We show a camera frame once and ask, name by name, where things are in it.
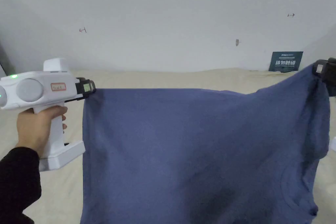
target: red arrow mark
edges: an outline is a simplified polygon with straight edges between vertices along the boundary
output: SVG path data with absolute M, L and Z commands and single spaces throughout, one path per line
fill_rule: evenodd
M 85 31 L 85 33 L 86 33 L 85 27 L 84 27 L 84 29 L 81 29 L 81 28 L 80 28 L 79 31 L 80 31 L 80 32 Z

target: black sleeve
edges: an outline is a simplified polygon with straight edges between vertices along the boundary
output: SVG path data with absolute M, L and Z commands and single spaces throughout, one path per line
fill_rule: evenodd
M 33 223 L 22 212 L 41 197 L 39 156 L 17 147 L 0 161 L 0 222 Z

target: red label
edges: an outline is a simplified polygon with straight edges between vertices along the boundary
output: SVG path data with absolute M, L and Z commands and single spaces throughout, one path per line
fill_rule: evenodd
M 52 91 L 65 91 L 67 90 L 67 86 L 65 83 L 52 83 L 51 84 Z

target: gripper handle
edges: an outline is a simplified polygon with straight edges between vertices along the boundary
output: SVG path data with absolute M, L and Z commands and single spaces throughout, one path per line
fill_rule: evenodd
M 34 113 L 37 114 L 42 110 L 53 106 L 62 106 L 64 107 L 64 102 L 58 102 L 54 104 L 49 104 L 45 106 L 35 107 Z M 56 155 L 60 150 L 64 148 L 64 134 L 63 134 L 63 126 L 62 126 L 62 116 L 58 116 L 52 120 L 52 125 L 50 128 L 50 136 L 47 144 L 45 145 L 43 155 L 41 158 L 52 157 Z

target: mattress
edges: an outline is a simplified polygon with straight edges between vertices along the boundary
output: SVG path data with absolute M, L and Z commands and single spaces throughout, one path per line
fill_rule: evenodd
M 78 77 L 95 82 L 98 88 L 204 88 L 252 93 L 278 83 L 291 73 L 248 71 L 241 69 L 211 70 L 190 73 L 73 71 Z M 67 103 L 66 142 L 82 139 L 83 101 Z M 336 99 L 330 98 L 330 137 L 336 136 Z M 17 143 L 18 111 L 0 111 L 0 158 Z M 315 224 L 333 223 L 336 219 L 336 152 L 330 150 L 318 166 L 314 198 L 319 206 Z M 82 157 L 65 167 L 41 173 L 42 196 L 24 213 L 35 223 L 79 223 L 83 207 Z

